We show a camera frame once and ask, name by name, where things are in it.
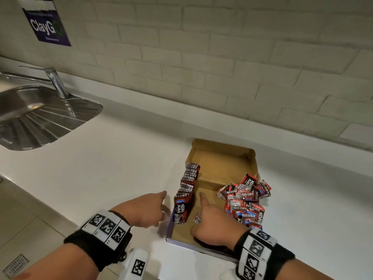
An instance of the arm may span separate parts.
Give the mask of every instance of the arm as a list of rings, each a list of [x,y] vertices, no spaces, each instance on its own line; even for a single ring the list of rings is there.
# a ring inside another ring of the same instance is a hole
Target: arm
[[[201,193],[200,197],[201,222],[192,227],[191,234],[206,244],[226,246],[234,250],[240,237],[250,229],[237,222],[216,205],[209,204],[204,193]],[[333,280],[300,260],[292,259],[283,265],[276,280],[294,279]]]
[[[169,209],[162,204],[167,192],[146,194],[111,210],[124,216],[130,226],[157,226]],[[16,276],[14,280],[95,280],[98,268],[84,250],[68,243],[60,246]]]

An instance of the pile of coffee sachets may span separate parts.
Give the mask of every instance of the pile of coffee sachets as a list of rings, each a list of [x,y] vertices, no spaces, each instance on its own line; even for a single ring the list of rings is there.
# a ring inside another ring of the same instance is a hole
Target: pile of coffee sachets
[[[262,221],[265,209],[259,205],[261,198],[271,196],[271,187],[261,180],[246,174],[239,184],[231,183],[221,187],[217,196],[224,199],[224,210],[241,224],[262,230]],[[193,220],[196,223],[201,221],[197,214]]]
[[[187,163],[185,172],[181,178],[180,188],[173,200],[175,203],[175,213],[173,215],[174,224],[185,224],[194,204],[194,188],[201,166],[195,163]]]

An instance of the wristband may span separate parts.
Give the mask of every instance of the wristband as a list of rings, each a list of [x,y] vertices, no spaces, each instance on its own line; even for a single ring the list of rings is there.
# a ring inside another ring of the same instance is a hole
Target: wristband
[[[130,230],[130,225],[119,213],[101,209],[63,243],[80,247],[102,271],[105,266],[127,257],[125,248],[132,238]]]
[[[242,280],[275,280],[283,265],[295,255],[267,233],[253,228],[238,240],[236,275]]]

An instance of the brown cardboard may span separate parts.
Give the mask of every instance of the brown cardboard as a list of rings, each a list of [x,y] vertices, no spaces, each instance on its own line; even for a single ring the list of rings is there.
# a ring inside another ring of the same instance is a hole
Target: brown cardboard
[[[217,190],[229,183],[239,183],[246,173],[258,178],[255,152],[252,149],[195,139],[185,163],[201,165],[195,188],[195,204],[186,224],[174,225],[171,239],[181,241],[197,248],[202,246],[190,235],[190,228],[195,226],[193,217],[200,213],[200,192],[204,192],[211,204],[222,209],[225,201],[216,196]]]

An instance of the floor drain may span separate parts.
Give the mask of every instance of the floor drain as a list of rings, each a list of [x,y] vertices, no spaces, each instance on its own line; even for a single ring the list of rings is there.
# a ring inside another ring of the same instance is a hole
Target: floor drain
[[[4,270],[3,273],[5,274],[6,277],[9,279],[13,278],[14,276],[17,275],[18,272],[20,272],[27,263],[30,261],[24,257],[23,254],[20,254],[17,256],[15,260],[11,262]]]

